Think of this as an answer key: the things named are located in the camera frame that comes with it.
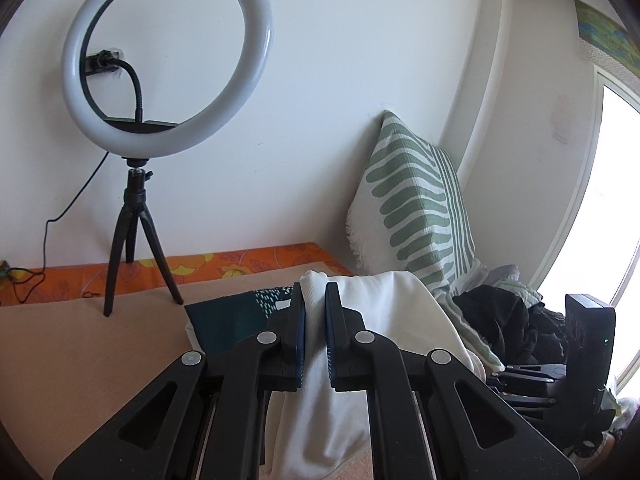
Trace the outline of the right hand grey glove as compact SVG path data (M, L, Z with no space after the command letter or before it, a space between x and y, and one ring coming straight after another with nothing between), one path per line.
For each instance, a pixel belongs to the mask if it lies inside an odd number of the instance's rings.
M611 455L616 439L608 431L596 440L583 440L570 450L568 458L576 466L582 477L588 476L600 467Z

